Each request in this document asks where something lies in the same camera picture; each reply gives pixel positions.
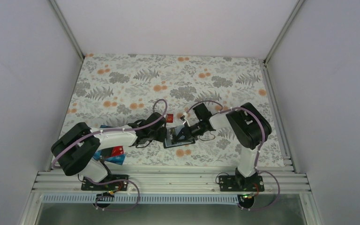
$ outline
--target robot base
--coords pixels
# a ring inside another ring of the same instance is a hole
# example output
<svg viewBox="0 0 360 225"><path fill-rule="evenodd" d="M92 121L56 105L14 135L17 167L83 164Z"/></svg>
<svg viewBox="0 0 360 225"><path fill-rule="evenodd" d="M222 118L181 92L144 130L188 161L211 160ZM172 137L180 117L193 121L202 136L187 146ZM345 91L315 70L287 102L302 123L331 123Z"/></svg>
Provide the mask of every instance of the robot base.
<svg viewBox="0 0 360 225"><path fill-rule="evenodd" d="M237 183L235 176L219 176L220 191L222 192L256 192L257 190L254 184L259 188L259 192L264 191L263 177L261 176L256 176L253 180L250 180L250 185L247 185L246 188L242 188Z"/></svg>
<svg viewBox="0 0 360 225"><path fill-rule="evenodd" d="M129 179L128 175L108 175L104 180L101 181L101 183L108 182L111 180L118 180L118 179ZM106 184L106 185L95 185L92 184L88 179L83 179L81 190L82 191L112 191L118 189L120 184L118 182L112 183L112 184ZM119 191L126 191L128 189L128 184L122 183L122 187L118 189Z"/></svg>

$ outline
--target red box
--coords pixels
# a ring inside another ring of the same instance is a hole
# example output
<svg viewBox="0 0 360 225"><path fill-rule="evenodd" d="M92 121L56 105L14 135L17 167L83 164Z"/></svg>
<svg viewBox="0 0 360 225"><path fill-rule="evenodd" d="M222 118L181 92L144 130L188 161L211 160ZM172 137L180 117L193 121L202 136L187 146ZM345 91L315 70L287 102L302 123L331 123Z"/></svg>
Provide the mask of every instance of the red box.
<svg viewBox="0 0 360 225"><path fill-rule="evenodd" d="M116 146L113 147L110 157L114 157L122 154L123 154L123 146Z"/></svg>
<svg viewBox="0 0 360 225"><path fill-rule="evenodd" d="M166 118L166 122L167 123L173 123L173 114L168 114L168 116Z"/></svg>

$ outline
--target table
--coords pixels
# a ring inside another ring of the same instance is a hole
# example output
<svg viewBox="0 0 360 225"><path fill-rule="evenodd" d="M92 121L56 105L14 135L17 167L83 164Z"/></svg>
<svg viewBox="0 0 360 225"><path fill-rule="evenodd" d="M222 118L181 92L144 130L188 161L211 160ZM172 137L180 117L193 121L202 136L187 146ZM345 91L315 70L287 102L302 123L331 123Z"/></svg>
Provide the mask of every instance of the table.
<svg viewBox="0 0 360 225"><path fill-rule="evenodd" d="M61 135L78 122L90 127L123 126L152 113L153 103L165 98L174 122L192 104L215 100L224 108L252 103L271 124L272 134L263 145L259 166L284 166L258 59L136 54L88 54L69 105ZM216 112L219 106L207 107ZM157 111L163 111L163 104ZM191 111L191 124L197 118ZM196 144L164 149L125 147L127 165L237 166L240 143L223 128L206 134Z"/></svg>

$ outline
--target metal floor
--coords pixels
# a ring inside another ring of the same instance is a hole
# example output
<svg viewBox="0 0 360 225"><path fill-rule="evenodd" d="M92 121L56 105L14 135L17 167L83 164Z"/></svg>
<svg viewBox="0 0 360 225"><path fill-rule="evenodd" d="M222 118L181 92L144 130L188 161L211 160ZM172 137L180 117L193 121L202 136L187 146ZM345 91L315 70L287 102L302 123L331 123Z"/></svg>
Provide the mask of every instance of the metal floor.
<svg viewBox="0 0 360 225"><path fill-rule="evenodd" d="M257 196L255 207L265 206L274 195ZM111 205L124 209L128 205ZM271 208L258 212L241 211L234 205L141 204L125 213L95 210L91 204L43 203L38 225L304 225L299 195L281 195Z"/></svg>

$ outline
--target white wall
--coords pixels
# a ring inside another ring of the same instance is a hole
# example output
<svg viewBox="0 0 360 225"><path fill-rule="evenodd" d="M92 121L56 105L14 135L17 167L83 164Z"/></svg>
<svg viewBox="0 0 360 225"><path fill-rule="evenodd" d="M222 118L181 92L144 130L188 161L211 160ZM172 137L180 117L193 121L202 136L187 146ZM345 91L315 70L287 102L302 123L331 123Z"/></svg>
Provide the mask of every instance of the white wall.
<svg viewBox="0 0 360 225"><path fill-rule="evenodd" d="M18 224L79 67L48 1L0 1L0 224Z"/></svg>
<svg viewBox="0 0 360 225"><path fill-rule="evenodd" d="M263 59L297 0L57 0L84 54Z"/></svg>
<svg viewBox="0 0 360 225"><path fill-rule="evenodd" d="M360 224L360 1L306 1L269 73L324 224Z"/></svg>

